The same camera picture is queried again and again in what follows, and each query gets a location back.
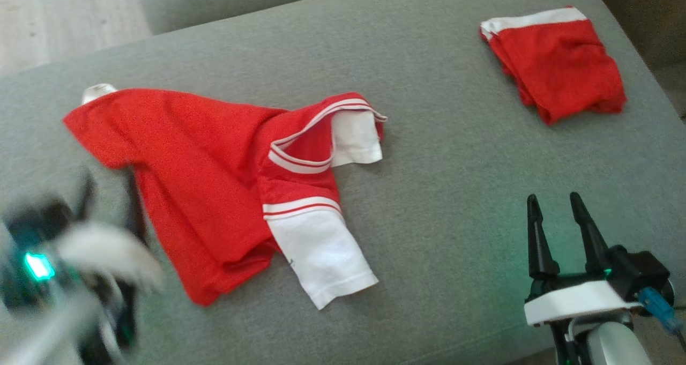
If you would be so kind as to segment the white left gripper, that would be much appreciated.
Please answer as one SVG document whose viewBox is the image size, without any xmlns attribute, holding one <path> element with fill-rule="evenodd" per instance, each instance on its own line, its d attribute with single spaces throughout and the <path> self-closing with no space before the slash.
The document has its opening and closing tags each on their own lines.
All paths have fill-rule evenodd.
<svg viewBox="0 0 686 365">
<path fill-rule="evenodd" d="M 147 291 L 161 289 L 163 272 L 147 247 L 144 207 L 140 203 L 134 169 L 127 167 L 124 175 L 127 230 L 102 223 L 77 223 L 54 241 L 54 250 L 63 262 L 79 270 L 109 274 Z M 96 207 L 96 181 L 90 170 L 83 170 L 81 183 L 75 221 L 88 219 Z"/>
</svg>

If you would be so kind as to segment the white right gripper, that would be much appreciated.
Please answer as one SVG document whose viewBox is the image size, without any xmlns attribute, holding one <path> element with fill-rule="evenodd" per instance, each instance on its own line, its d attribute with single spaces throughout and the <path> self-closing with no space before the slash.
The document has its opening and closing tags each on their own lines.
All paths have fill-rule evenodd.
<svg viewBox="0 0 686 365">
<path fill-rule="evenodd" d="M 573 218 L 581 231 L 587 273 L 559 275 L 542 228 L 542 211 L 535 194 L 527 197 L 529 276 L 533 279 L 524 302 L 529 326 L 595 316 L 618 310 L 640 310 L 637 301 L 625 301 L 607 280 L 608 246 L 578 192 L 569 194 Z"/>
</svg>

